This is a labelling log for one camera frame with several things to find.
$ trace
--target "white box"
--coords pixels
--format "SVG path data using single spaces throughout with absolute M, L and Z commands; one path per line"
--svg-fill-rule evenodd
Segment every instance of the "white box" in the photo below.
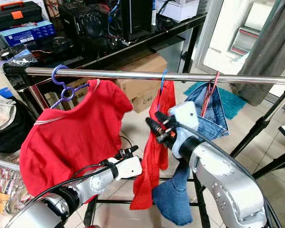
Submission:
M 165 0 L 156 1 L 157 13 L 163 6 Z M 199 0 L 176 0 L 170 1 L 161 11 L 161 15 L 172 18 L 176 22 L 181 22 L 196 16 Z

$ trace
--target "tiled floor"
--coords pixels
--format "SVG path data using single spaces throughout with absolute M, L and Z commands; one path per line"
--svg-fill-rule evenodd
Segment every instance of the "tiled floor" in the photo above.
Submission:
M 192 83 L 175 83 L 176 101 L 184 101 L 186 96 L 183 92 Z M 230 91 L 229 84 L 219 83 L 219 86 Z M 254 122 L 261 117 L 270 107 L 270 103 L 264 101 L 258 107 L 245 105 L 244 108 L 232 120 L 228 120 L 230 136 L 217 139 L 215 142 L 228 153 L 248 133 Z M 146 144 L 149 128 L 144 119 L 148 116 L 148 110 L 139 114 L 135 112 L 127 113 L 122 123 L 122 134 L 128 137 L 134 144 L 139 146 L 136 153 L 143 156 L 143 148 Z M 261 167 L 271 162 L 274 158 L 285 152 L 285 137 L 279 133 L 278 127 L 285 124 L 285 113 L 280 111 L 270 125 L 257 136 L 249 146 L 238 156 L 241 162 L 250 172 L 255 172 Z M 178 162 L 169 154 L 169 168 L 161 171 L 162 177 L 173 175 Z M 274 171 L 258 180 L 263 192 L 271 201 L 277 212 L 283 227 L 285 228 L 285 169 Z M 108 190 L 100 195 L 101 199 L 125 199 L 133 198 L 133 181 L 118 181 L 109 186 Z M 188 183 L 188 194 L 195 200 L 195 191 L 192 183 Z M 204 198 L 212 228 L 224 228 L 223 221 L 218 213 L 216 203 L 209 191 L 204 191 Z M 86 205 L 77 210 L 68 220 L 66 228 L 83 228 L 83 218 Z M 185 226 L 188 228 L 201 228 L 200 215 L 197 208 L 192 207 L 194 222 Z M 0 228 L 7 221 L 7 217 L 0 216 Z M 160 212 L 153 206 L 149 210 L 131 211 L 129 205 L 121 204 L 99 204 L 97 205 L 94 224 L 101 228 L 125 227 L 125 228 L 173 228 L 177 227 L 160 215 Z

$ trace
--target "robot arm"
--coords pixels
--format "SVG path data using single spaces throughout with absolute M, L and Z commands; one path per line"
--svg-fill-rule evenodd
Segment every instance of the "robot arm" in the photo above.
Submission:
M 179 124 L 198 129 L 193 102 L 185 102 L 169 110 L 169 117 L 156 114 L 167 130 L 147 119 L 157 140 L 172 150 L 177 159 L 185 158 L 201 185 L 213 195 L 226 227 L 262 228 L 267 223 L 264 197 L 258 185 L 239 169 L 230 157 Z
M 114 180 L 128 178 L 142 173 L 139 157 L 132 152 L 138 147 L 120 150 L 117 158 L 109 158 L 105 163 L 109 169 L 98 168 L 84 175 L 96 173 L 89 178 L 68 183 L 45 197 L 27 204 L 15 215 L 5 228 L 63 228 L 67 219 L 92 196 L 105 191 Z

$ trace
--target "purple hanger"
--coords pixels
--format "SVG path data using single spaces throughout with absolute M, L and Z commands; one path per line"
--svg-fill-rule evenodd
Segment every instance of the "purple hanger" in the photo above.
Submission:
M 56 76 L 57 71 L 60 70 L 60 69 L 68 69 L 68 67 L 65 66 L 65 65 L 61 65 L 61 64 L 60 64 L 60 65 L 56 66 L 56 67 L 54 68 L 53 72 L 52 72 L 52 80 L 53 80 L 53 82 L 54 82 L 56 85 L 63 86 L 63 90 L 62 90 L 62 92 L 61 92 L 61 98 L 60 98 L 60 100 L 57 101 L 55 104 L 53 104 L 53 106 L 52 106 L 51 108 L 55 108 L 55 107 L 56 107 L 59 103 L 61 103 L 62 101 L 70 101 L 70 100 L 72 100 L 72 99 L 74 98 L 74 96 L 75 96 L 75 92 L 76 92 L 76 91 L 78 91 L 79 89 L 84 88 L 84 87 L 86 87 L 86 86 L 89 86 L 89 84 L 86 83 L 86 84 L 84 84 L 84 85 L 82 85 L 82 86 L 80 86 L 80 87 L 73 88 L 73 87 L 70 87 L 70 86 L 66 86 L 66 84 L 65 84 L 64 82 L 58 82 L 58 81 L 56 80 L 55 76 Z M 67 91 L 71 91 L 71 92 L 72 92 L 72 94 L 71 94 L 69 97 L 65 97 L 65 96 L 64 96 L 64 94 L 65 94 Z

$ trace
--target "denim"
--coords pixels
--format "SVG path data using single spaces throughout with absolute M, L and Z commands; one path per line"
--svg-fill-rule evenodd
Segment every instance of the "denim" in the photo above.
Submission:
M 186 181 L 190 175 L 188 163 L 181 161 L 173 178 L 153 188 L 153 201 L 161 214 L 178 226 L 193 221 L 190 200 L 186 192 Z
M 214 93 L 209 100 L 205 117 L 200 116 L 207 87 L 208 83 L 200 85 L 191 92 L 185 101 L 195 102 L 199 121 L 198 132 L 209 140 L 213 140 L 229 135 L 229 130 L 217 87 L 214 89 Z
M 199 116 L 207 86 L 208 83 L 205 83 L 197 87 L 191 92 L 186 101 L 195 102 L 199 121 L 198 132 L 209 140 L 213 140 L 229 135 L 229 131 L 217 87 L 210 98 L 205 117 Z M 178 226 L 187 225 L 193 220 L 186 191 L 189 174 L 190 169 L 187 162 L 181 159 L 174 176 L 153 188 L 152 191 L 153 201 L 157 204 L 161 214 Z

